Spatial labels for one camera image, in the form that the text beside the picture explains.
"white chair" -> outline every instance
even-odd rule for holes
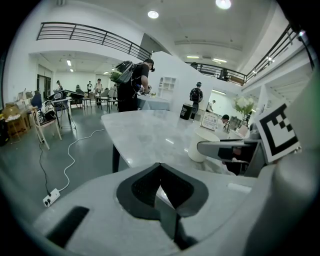
[[[45,135],[44,135],[44,132],[43,132],[43,128],[44,127],[47,127],[49,125],[52,125],[52,124],[55,124],[55,127],[56,127],[56,131],[58,132],[58,135],[59,135],[59,138],[60,140],[62,140],[61,138],[61,135],[60,135],[60,131],[59,131],[59,126],[58,126],[58,123],[57,123],[57,118],[54,118],[50,121],[45,121],[43,123],[40,123],[39,121],[39,116],[38,116],[38,111],[37,111],[37,108],[36,107],[33,107],[32,110],[31,110],[31,114],[32,114],[32,120],[33,120],[33,124],[34,124],[34,127],[35,127],[35,130],[36,130],[36,134],[38,135],[38,138],[40,140],[41,143],[45,143],[46,147],[48,148],[48,150],[50,150],[50,147],[47,143],[47,140],[45,138]]]

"black hair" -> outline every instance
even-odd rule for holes
[[[154,64],[155,64],[155,62],[150,58],[147,58],[144,62],[150,63],[150,64],[152,64],[152,66],[154,66]]]
[[[228,116],[227,114],[224,114],[223,117],[222,117],[222,119],[227,119],[227,120],[229,120],[229,116]]]

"power strip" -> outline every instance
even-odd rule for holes
[[[60,192],[58,189],[52,190],[50,195],[47,195],[42,201],[45,207],[50,207],[58,198],[60,197]]]

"black backpack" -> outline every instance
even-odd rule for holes
[[[196,88],[193,88],[190,93],[190,101],[199,102],[200,98],[201,97],[200,97],[199,90],[196,90]]]

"tabletop sign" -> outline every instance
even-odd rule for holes
[[[214,131],[216,129],[217,122],[218,116],[216,114],[211,112],[204,112],[200,126]]]

